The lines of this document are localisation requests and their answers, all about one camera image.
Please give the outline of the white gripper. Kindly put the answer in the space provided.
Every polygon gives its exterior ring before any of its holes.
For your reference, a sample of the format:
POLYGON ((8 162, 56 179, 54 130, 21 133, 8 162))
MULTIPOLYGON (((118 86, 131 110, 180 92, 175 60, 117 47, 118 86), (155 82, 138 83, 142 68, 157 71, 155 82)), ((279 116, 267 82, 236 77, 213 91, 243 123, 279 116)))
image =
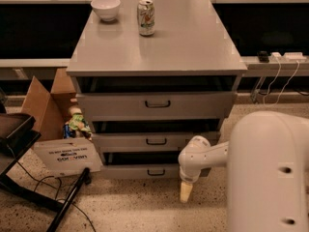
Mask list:
POLYGON ((194 136, 179 154, 181 182, 180 200, 186 203, 195 183, 200 177, 201 170, 206 167, 207 150, 211 144, 205 137, 194 136))

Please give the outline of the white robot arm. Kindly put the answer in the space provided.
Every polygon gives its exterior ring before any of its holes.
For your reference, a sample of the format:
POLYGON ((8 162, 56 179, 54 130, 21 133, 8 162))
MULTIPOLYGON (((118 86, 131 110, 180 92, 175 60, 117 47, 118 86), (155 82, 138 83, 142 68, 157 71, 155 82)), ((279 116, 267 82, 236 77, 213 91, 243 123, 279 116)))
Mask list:
POLYGON ((244 116, 230 140, 193 137, 179 155, 185 203, 201 171, 227 168, 228 232, 308 232, 309 120, 272 111, 244 116))

